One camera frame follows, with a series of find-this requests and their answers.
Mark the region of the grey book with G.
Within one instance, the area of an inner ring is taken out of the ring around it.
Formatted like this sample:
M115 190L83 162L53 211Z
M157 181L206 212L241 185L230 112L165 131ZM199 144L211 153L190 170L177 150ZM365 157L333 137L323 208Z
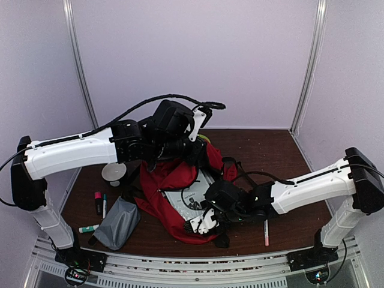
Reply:
M187 188L175 191L164 191L163 196L186 221L203 214L202 206L205 193L214 183L213 177L206 170L199 170L196 180Z

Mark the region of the red backpack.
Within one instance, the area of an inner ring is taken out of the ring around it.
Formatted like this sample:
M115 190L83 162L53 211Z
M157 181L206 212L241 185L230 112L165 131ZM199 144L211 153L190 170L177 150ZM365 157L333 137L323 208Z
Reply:
M157 218L166 231L186 244L215 241L225 226L215 222L206 229L204 196L209 186L219 180L231 181L238 175L238 164L232 157L223 157L220 150L207 141L202 154L190 165L181 158L158 163L153 171L142 161L139 179L143 197L135 197L137 206Z

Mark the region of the grey pencil pouch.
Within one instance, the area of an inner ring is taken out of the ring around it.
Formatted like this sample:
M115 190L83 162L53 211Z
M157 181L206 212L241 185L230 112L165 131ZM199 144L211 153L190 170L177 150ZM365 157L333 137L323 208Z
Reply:
M105 219L88 240L90 246L101 243L106 248L117 251L131 236L141 219L136 204L118 197Z

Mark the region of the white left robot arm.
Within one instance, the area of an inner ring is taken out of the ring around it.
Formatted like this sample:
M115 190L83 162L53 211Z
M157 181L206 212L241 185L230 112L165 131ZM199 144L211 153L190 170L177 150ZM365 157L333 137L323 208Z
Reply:
M54 173L96 164L129 163L143 160L153 171L160 162L199 160L205 144L197 135L213 110L223 103L194 100L194 107L183 105L188 96L166 94L143 100L142 105L159 102L154 114L141 120L127 119L124 112L107 124L89 132L53 140L20 139L17 151L5 161L10 167L12 207L30 212L55 248L73 266L86 261L77 233L49 203L46 177Z

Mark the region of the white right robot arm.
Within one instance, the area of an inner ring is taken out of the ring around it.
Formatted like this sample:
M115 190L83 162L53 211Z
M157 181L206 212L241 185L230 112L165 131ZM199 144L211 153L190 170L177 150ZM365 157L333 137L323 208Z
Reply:
M187 220L188 233L207 235L225 223L253 220L265 221L296 208L326 199L343 196L339 210L314 237L314 246L307 249L311 264L319 265L335 253L343 238L365 215L383 209L383 173L357 148L346 149L345 156L334 164L292 179L271 179L255 183L253 172L242 172L252 189L245 191L235 180L217 180L204 194L204 212Z

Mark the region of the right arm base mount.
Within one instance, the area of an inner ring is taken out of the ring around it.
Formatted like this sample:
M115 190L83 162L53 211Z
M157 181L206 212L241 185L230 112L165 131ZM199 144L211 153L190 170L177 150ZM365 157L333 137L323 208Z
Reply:
M287 254L290 271L303 270L307 281L314 285L326 284L331 279L329 264L338 260L334 249L316 251L314 247Z

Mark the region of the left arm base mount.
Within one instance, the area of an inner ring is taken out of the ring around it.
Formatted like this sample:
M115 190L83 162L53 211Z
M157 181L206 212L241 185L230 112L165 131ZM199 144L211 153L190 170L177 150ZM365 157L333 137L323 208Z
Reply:
M104 271L107 255L81 249L80 254L74 256L71 253L58 250L55 261L67 266L64 272L64 280L68 285L77 287L85 284L91 276L91 272Z

